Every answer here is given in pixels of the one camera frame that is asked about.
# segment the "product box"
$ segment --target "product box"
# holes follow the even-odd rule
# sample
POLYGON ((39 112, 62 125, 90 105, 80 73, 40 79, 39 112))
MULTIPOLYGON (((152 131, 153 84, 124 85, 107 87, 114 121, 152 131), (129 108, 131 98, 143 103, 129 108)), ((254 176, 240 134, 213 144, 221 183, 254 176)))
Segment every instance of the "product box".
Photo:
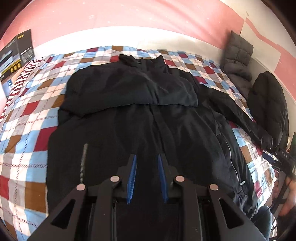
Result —
POLYGON ((33 58, 34 51, 29 29, 15 36, 0 51, 0 80, 3 81, 33 58))

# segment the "plaid bed cover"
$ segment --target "plaid bed cover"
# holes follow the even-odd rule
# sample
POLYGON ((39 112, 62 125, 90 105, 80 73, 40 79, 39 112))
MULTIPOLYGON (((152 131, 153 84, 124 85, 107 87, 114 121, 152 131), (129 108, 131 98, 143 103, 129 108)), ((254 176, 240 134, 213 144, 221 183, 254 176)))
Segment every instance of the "plaid bed cover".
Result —
MULTIPOLYGON (((27 240, 48 213, 47 142, 57 128, 57 111, 67 81, 81 68, 118 61, 119 54, 135 58, 162 55, 171 68, 191 72, 196 81, 229 94, 250 116, 245 99, 219 66, 199 55, 107 46, 31 61, 18 77, 0 117, 0 217, 18 240, 27 240)), ((252 173, 258 205, 262 206, 271 194, 274 171, 244 130, 230 124, 252 173)))

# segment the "bedspread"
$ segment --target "bedspread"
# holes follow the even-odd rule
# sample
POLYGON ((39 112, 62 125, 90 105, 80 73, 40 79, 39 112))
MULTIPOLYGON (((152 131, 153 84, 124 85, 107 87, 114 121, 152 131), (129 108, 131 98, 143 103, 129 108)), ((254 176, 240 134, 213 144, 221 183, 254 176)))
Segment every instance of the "bedspread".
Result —
MULTIPOLYGON (((0 217, 18 240, 27 240, 48 213, 47 142, 57 128, 67 81, 81 68, 118 61, 119 54, 135 58, 162 55, 169 67, 191 72, 198 82, 229 94, 251 118, 245 99, 219 66, 196 54, 108 46, 31 61, 18 77, 0 117, 0 217)), ((271 194, 274 171, 244 130, 230 125, 262 206, 271 194)))

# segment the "jacket zipper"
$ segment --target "jacket zipper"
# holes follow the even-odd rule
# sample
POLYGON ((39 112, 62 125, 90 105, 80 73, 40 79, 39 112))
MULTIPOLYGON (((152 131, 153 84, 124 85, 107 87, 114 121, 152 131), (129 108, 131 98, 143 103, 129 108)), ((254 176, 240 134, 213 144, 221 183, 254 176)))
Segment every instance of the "jacket zipper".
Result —
POLYGON ((83 184, 83 177, 84 177, 84 167, 85 167, 85 158, 87 152, 88 143, 83 145, 82 157, 80 161, 80 184, 83 184))
POLYGON ((227 146, 228 146, 228 149, 229 149, 231 165, 232 165, 233 169, 235 170, 235 173, 237 174, 237 180, 239 181, 239 174, 238 174, 237 170, 235 169, 235 167, 234 167, 234 165, 233 165, 233 163, 232 163, 230 147, 229 147, 229 145, 228 145, 228 142, 227 142, 226 138, 225 138, 224 136, 223 136, 223 138, 224 138, 224 140, 225 140, 225 142, 226 142, 226 144, 227 144, 227 146))

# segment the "metal pin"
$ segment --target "metal pin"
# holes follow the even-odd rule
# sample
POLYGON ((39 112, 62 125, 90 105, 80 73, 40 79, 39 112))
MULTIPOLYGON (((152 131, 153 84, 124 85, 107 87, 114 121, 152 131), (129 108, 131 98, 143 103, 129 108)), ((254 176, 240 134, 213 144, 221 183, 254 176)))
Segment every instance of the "metal pin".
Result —
POLYGON ((76 189, 77 189, 78 191, 82 191, 82 190, 85 189, 85 185, 84 185, 84 184, 78 184, 78 185, 76 186, 76 189))
POLYGON ((219 187, 218 187, 217 184, 211 184, 210 189, 213 190, 213 191, 217 191, 219 189, 219 187))
POLYGON ((185 178, 183 176, 176 176, 176 181, 177 182, 183 182, 185 180, 185 178))
POLYGON ((110 178, 111 182, 114 182, 114 183, 118 182, 119 179, 120 179, 119 176, 113 176, 113 177, 110 178))

